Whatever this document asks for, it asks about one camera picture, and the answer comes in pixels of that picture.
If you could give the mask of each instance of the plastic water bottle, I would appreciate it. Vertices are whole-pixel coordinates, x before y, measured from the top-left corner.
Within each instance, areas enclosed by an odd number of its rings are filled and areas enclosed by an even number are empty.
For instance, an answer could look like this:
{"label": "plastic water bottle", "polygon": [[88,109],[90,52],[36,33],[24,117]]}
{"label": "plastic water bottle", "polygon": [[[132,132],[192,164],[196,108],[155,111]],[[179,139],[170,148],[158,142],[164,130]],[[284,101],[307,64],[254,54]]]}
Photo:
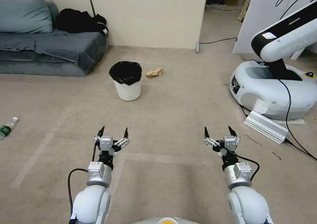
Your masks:
{"label": "plastic water bottle", "polygon": [[4,137],[10,134],[10,132],[16,126],[18,120],[19,119],[17,117],[13,117],[10,122],[0,127],[0,140],[4,139]]}

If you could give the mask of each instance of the white trash can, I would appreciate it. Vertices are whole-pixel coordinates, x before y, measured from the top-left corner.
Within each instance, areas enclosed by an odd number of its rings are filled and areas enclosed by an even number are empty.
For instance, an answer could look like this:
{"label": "white trash can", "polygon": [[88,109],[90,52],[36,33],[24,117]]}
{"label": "white trash can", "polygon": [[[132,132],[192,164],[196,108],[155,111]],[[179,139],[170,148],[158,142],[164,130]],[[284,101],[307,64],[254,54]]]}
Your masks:
{"label": "white trash can", "polygon": [[141,95],[142,68],[137,62],[118,62],[111,67],[109,74],[122,100],[136,100]]}

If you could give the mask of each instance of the gray blanket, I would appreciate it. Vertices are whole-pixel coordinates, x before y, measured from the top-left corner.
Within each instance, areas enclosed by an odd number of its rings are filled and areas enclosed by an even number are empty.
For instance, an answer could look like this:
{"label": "gray blanket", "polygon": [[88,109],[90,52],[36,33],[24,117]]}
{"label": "gray blanket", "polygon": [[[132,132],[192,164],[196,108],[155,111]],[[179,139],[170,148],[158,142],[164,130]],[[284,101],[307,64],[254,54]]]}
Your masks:
{"label": "gray blanket", "polygon": [[107,36],[98,32],[72,34],[54,30],[43,34],[0,34],[0,50],[32,50],[74,62],[83,70],[94,65],[106,47]]}

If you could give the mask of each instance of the white wall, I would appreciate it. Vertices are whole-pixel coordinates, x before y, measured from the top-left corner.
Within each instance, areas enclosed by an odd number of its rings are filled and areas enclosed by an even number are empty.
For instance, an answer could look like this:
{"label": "white wall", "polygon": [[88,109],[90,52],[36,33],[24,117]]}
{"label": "white wall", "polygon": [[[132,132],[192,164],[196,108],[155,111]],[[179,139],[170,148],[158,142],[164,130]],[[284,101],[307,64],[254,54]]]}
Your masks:
{"label": "white wall", "polygon": [[[92,15],[89,0],[53,0],[59,10]],[[111,45],[195,48],[205,0],[93,0],[108,21]]]}
{"label": "white wall", "polygon": [[[275,7],[277,0],[251,0],[233,53],[254,53],[251,47],[253,36],[278,21],[294,1],[296,0],[284,0],[278,7]],[[285,15],[291,14],[309,2],[310,0],[299,0]]]}

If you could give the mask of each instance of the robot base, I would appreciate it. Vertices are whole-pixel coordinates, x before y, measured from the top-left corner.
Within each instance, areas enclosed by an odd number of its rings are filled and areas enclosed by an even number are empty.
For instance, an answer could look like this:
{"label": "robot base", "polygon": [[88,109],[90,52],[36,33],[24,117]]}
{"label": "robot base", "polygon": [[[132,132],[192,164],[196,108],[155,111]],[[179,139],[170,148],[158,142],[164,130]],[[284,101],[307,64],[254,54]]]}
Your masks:
{"label": "robot base", "polygon": [[[282,80],[291,94],[289,119],[302,118],[317,101],[317,80],[295,67],[286,65],[287,70],[297,74],[299,80]],[[253,110],[260,100],[266,117],[285,120],[289,96],[284,85],[273,79],[265,65],[256,61],[241,63],[230,78],[230,91],[235,100],[245,108]]]}

